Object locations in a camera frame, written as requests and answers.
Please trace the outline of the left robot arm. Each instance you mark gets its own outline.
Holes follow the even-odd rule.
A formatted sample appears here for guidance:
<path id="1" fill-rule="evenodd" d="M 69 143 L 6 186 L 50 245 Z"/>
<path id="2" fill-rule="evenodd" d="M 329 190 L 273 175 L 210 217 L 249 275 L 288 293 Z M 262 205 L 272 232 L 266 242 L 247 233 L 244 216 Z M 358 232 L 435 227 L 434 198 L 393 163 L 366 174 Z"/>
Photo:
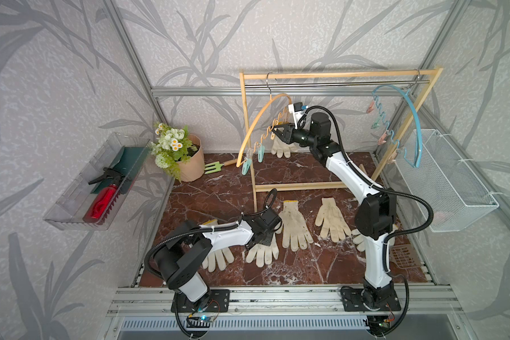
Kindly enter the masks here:
<path id="1" fill-rule="evenodd" d="M 244 246 L 248 250 L 246 260 L 255 260 L 258 266 L 270 264 L 279 255 L 275 234 L 282 219 L 272 209 L 276 197 L 277 190 L 272 189 L 262 211 L 242 214 L 234 222 L 199 225 L 193 220 L 184 221 L 146 253 L 144 270 L 192 303 L 207 301 L 211 290 L 198 269 L 208 255 Z"/>

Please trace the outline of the red spray bottle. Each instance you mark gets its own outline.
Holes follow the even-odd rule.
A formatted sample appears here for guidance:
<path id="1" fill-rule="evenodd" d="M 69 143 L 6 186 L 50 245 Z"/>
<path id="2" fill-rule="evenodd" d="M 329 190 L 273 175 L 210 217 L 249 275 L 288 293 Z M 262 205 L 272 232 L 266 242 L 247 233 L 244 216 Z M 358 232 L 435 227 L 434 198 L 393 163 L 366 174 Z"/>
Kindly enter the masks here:
<path id="1" fill-rule="evenodd" d="M 107 179 L 111 180 L 111 184 L 106 188 L 99 191 L 97 197 L 94 199 L 90 208 L 86 212 L 83 221 L 87 223 L 95 223 L 102 225 L 109 213 L 109 209 L 113 206 L 116 201 L 119 186 L 121 185 L 125 176 L 119 171 L 112 168 L 104 167 L 103 174 L 89 181 L 89 185 L 97 184 Z"/>

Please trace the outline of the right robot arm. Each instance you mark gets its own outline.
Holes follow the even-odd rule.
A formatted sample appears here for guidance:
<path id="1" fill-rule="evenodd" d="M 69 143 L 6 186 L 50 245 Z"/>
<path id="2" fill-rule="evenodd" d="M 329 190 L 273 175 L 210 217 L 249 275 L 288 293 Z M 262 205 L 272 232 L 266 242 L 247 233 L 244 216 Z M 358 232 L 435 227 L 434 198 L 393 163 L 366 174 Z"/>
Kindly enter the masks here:
<path id="1" fill-rule="evenodd" d="M 293 122 L 277 125 L 272 132 L 288 145 L 297 143 L 307 147 L 312 156 L 335 174 L 357 199 L 355 224 L 365 238 L 364 290 L 371 293 L 374 300 L 382 300 L 385 293 L 389 295 L 394 291 L 388 268 L 389 242 L 399 235 L 428 228 L 434 219 L 433 208 L 422 198 L 383 188 L 365 175 L 345 153 L 341 139 L 332 140 L 331 128 L 337 127 L 337 120 L 329 109 L 294 103 L 288 106 L 288 111 Z M 412 199 L 426 208 L 428 216 L 422 225 L 402 232 L 392 231 L 398 196 Z"/>

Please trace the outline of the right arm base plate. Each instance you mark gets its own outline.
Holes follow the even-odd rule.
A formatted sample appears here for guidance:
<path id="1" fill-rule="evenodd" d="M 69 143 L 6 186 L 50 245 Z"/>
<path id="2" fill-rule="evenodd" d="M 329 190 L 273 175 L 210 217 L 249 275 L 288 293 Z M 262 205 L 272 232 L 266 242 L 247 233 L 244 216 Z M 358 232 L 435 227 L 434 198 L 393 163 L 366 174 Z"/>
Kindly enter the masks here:
<path id="1" fill-rule="evenodd" d="M 340 289 L 345 312 L 399 312 L 402 310 L 394 283 L 374 288 L 365 283 L 362 288 L 343 286 Z"/>

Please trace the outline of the potted white flower plant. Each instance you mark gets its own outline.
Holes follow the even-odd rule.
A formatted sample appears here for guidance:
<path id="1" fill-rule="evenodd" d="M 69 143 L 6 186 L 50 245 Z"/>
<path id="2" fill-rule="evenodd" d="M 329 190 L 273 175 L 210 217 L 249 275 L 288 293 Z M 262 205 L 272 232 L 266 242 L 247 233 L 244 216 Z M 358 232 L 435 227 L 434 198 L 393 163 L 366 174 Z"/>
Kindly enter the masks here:
<path id="1" fill-rule="evenodd" d="M 154 163 L 180 182 L 191 182 L 204 174 L 205 161 L 200 139 L 188 126 L 174 128 L 155 123 L 156 142 L 150 143 Z"/>

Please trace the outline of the clear plastic wall bin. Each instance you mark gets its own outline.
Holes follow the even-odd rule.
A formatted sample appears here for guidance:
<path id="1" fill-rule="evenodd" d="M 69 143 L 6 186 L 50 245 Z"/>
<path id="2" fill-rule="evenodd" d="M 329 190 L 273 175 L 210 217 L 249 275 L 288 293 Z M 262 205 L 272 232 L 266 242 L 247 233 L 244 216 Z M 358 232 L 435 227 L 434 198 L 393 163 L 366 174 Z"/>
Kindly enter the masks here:
<path id="1" fill-rule="evenodd" d="M 147 147 L 149 149 L 149 143 L 150 140 L 145 137 L 133 137 L 118 133 L 110 134 L 109 138 L 89 160 L 79 175 L 46 212 L 43 217 L 44 221 L 63 231 L 106 231 L 109 229 L 130 190 L 127 194 L 123 195 L 118 192 L 116 201 L 109 209 L 109 213 L 102 225 L 87 223 L 83 221 L 83 218 L 98 195 L 92 193 L 96 185 L 89 185 L 89 181 L 102 175 L 103 168 L 110 166 L 122 147 Z"/>

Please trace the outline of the white glove red spot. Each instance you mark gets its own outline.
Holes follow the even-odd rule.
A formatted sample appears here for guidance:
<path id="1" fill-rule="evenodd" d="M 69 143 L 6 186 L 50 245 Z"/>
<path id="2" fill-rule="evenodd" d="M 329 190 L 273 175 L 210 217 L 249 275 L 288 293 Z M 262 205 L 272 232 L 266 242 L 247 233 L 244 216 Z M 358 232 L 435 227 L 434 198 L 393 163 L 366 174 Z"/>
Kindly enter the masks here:
<path id="1" fill-rule="evenodd" d="M 272 264 L 273 260 L 279 257 L 279 247 L 276 242 L 276 235 L 273 236 L 269 246 L 255 245 L 246 255 L 246 263 L 255 263 L 258 268 Z"/>

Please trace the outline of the green trowel scoop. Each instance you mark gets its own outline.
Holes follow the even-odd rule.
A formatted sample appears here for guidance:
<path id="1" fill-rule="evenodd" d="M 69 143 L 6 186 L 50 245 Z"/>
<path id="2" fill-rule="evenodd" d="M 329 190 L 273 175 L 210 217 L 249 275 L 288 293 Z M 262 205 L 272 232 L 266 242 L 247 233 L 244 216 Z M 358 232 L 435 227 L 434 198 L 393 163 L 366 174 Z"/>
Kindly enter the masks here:
<path id="1" fill-rule="evenodd" d="M 92 193 L 98 194 L 102 189 L 115 183 L 119 188 L 119 194 L 127 194 L 148 153 L 147 147 L 122 147 L 110 166 L 103 168 L 102 175 L 89 182 L 96 185 Z"/>

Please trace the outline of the orange clip hanger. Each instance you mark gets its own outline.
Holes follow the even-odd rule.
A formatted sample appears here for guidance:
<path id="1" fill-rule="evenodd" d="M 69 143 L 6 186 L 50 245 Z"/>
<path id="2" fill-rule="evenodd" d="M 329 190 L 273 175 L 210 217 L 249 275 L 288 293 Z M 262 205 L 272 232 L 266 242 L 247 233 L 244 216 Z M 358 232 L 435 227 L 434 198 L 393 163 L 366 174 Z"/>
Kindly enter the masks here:
<path id="1" fill-rule="evenodd" d="M 266 145 L 265 142 L 268 139 L 273 140 L 274 134 L 272 133 L 272 128 L 277 126 L 279 123 L 287 123 L 291 114 L 288 111 L 287 105 L 292 104 L 292 97 L 286 93 L 279 94 L 269 94 L 269 100 L 262 106 L 259 112 L 255 117 L 250 118 L 248 114 L 248 84 L 247 80 L 262 80 L 259 77 L 260 75 L 248 74 L 245 72 L 239 73 L 240 80 L 240 91 L 242 97 L 242 110 L 244 113 L 245 119 L 245 137 L 240 146 L 237 162 L 235 164 L 236 168 L 239 168 L 242 172 L 242 163 L 245 157 L 252 157 L 252 167 L 250 170 L 253 170 L 254 163 L 259 162 L 262 163 L 264 161 L 264 157 L 266 154 Z M 279 100 L 285 99 L 286 106 L 280 111 L 276 111 L 275 116 L 272 119 L 269 119 L 269 122 L 266 124 L 265 129 L 262 130 L 261 120 L 264 116 L 270 116 L 270 111 L 272 106 Z"/>

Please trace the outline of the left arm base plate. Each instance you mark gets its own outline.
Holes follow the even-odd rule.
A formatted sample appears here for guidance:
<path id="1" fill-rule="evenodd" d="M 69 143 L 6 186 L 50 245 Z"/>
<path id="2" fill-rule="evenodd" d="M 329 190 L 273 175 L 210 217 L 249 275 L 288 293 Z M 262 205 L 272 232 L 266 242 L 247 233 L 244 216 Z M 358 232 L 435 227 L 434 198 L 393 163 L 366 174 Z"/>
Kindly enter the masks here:
<path id="1" fill-rule="evenodd" d="M 185 294 L 175 293 L 171 306 L 173 313 L 226 313 L 230 303 L 228 289 L 210 289 L 199 300 L 192 302 Z"/>

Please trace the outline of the teal clothespin clip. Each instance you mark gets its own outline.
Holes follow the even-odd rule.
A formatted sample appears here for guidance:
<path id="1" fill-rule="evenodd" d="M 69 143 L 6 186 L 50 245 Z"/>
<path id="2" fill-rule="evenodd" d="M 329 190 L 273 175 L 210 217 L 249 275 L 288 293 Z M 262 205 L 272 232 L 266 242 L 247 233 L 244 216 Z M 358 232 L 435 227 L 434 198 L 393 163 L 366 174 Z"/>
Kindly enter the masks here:
<path id="1" fill-rule="evenodd" d="M 250 169 L 252 167 L 253 159 L 252 157 L 245 157 L 243 163 L 242 163 L 242 175 L 245 176 L 250 172 Z"/>

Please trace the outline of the green garden fork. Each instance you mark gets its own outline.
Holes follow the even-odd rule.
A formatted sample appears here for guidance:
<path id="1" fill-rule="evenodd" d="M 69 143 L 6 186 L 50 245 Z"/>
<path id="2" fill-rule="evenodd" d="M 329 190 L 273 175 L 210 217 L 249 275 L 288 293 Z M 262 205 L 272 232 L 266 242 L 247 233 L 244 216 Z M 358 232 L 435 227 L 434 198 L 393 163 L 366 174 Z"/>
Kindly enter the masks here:
<path id="1" fill-rule="evenodd" d="M 233 159 L 233 160 L 229 160 L 226 162 L 225 161 L 224 162 L 215 161 L 215 162 L 208 163 L 205 165 L 204 174 L 215 174 L 217 172 L 222 171 L 222 169 L 224 167 L 228 167 L 230 165 L 236 164 L 236 162 L 237 162 L 237 160 Z"/>

